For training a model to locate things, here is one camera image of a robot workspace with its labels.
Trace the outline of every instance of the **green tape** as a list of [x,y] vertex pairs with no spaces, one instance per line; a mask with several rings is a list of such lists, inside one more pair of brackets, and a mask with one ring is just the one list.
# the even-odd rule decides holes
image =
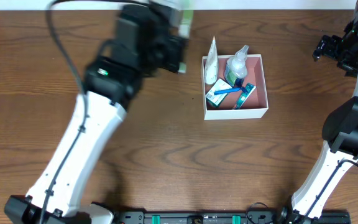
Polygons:
[[241,224],[241,216],[233,215],[233,224]]
[[152,224],[160,224],[160,216],[159,215],[153,215],[152,216]]

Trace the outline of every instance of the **white backdrop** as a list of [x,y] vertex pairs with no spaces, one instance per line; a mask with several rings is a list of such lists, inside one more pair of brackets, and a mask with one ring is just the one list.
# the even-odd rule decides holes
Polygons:
[[[44,10],[51,0],[0,0],[0,10]],[[354,9],[356,0],[192,0],[194,9]],[[117,3],[66,2],[57,9],[119,9]]]

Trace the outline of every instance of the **clear bottle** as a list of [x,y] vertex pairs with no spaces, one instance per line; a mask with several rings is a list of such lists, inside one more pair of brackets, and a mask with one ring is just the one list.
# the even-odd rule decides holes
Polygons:
[[245,45],[227,61],[224,78],[230,86],[242,86],[244,78],[248,75],[246,67],[248,48],[249,46]]

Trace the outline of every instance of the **box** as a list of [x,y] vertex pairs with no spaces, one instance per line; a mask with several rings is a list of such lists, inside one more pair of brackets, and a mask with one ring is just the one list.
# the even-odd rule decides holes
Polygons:
[[[224,70],[226,69],[227,60],[232,55],[218,56],[219,60],[219,73],[218,78],[224,80]],[[252,92],[247,101],[241,106],[239,110],[232,110],[236,104],[238,98],[241,95],[241,91],[236,93],[230,93],[225,97],[219,108],[211,106],[205,98],[205,94],[212,88],[213,85],[207,85],[204,82],[204,66],[207,56],[203,57],[201,61],[201,77],[203,86],[203,106],[204,106],[204,120],[214,119],[252,119],[261,118],[269,108],[267,102],[267,92],[265,85],[265,74],[262,64],[261,55],[248,55],[246,66],[248,70],[248,76],[244,79],[243,86],[247,83],[251,83],[256,86],[256,90]]]

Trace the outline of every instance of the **black cable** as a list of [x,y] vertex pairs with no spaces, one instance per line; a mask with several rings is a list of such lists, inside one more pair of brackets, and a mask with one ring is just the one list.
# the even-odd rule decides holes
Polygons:
[[[248,221],[250,221],[252,224],[256,224],[256,223],[255,223],[254,221],[252,221],[252,219],[251,219],[250,216],[248,216],[248,211],[249,211],[253,206],[255,206],[255,205],[263,205],[263,206],[265,206],[266,208],[269,208],[266,204],[264,204],[264,203],[262,203],[262,202],[255,202],[255,203],[253,203],[252,205],[250,205],[249,208],[248,208],[247,211],[246,211],[246,217],[247,217]],[[273,223],[273,220],[270,221],[270,222],[265,222],[265,223],[266,223],[266,224],[271,224],[271,223]]]
[[[77,142],[78,138],[80,137],[81,133],[83,132],[84,128],[85,128],[85,122],[86,122],[86,118],[87,118],[87,114],[88,114],[88,102],[86,99],[86,93],[85,93],[85,87],[84,84],[81,80],[80,74],[78,73],[78,70],[76,69],[73,61],[71,60],[70,56],[68,55],[67,51],[65,50],[65,48],[63,47],[62,43],[60,42],[59,36],[56,33],[55,27],[53,26],[53,21],[52,21],[52,7],[56,4],[59,3],[63,3],[63,2],[69,2],[69,1],[89,1],[89,0],[55,0],[53,2],[51,2],[47,8],[47,11],[45,13],[45,17],[46,17],[46,21],[47,21],[47,25],[48,25],[48,31],[50,36],[52,37],[53,41],[55,42],[56,46],[58,47],[58,49],[60,50],[60,52],[62,53],[63,57],[65,58],[74,78],[75,78],[75,82],[77,84],[78,90],[80,91],[80,94],[83,97],[83,101],[84,101],[84,118],[83,121],[78,129],[78,133],[76,135],[76,137],[74,138],[73,143],[71,144],[70,148],[67,150],[67,153],[65,155],[65,157],[63,158],[62,162],[60,163],[58,169],[56,170],[55,175],[52,178],[52,181],[50,182],[49,188],[45,191],[46,196],[45,196],[45,200],[44,200],[44,204],[42,205],[42,209],[41,209],[41,214],[40,214],[40,224],[44,224],[44,219],[45,219],[45,212],[47,210],[47,206],[48,206],[48,202],[49,202],[49,198],[50,196],[53,195],[53,186],[56,184],[56,180],[57,177],[61,171],[61,169],[64,166],[64,163],[66,162],[68,156],[70,155],[71,151],[74,148],[75,143]],[[146,6],[146,4],[137,2],[137,1],[131,1],[131,0],[96,0],[96,1],[103,1],[103,2],[121,2],[121,3],[131,3],[131,4],[138,4],[141,6]]]
[[351,163],[353,165],[355,165],[356,167],[358,167],[358,164],[356,162],[350,161],[348,159],[344,159],[341,162],[338,161],[338,165],[335,167],[334,172],[331,174],[331,176],[329,176],[327,182],[324,184],[324,187],[321,189],[320,193],[316,196],[316,199],[314,200],[314,202],[311,204],[311,207],[308,209],[308,211],[306,212],[306,214],[303,216],[303,218],[300,220],[300,224],[302,224],[305,221],[305,218],[309,216],[309,214],[311,213],[311,211],[314,209],[314,206],[316,206],[318,200],[321,198],[321,196],[324,194],[325,190],[327,189],[329,183],[331,183],[332,179],[334,178],[335,174],[338,172],[338,170],[342,167],[342,165],[345,163]]

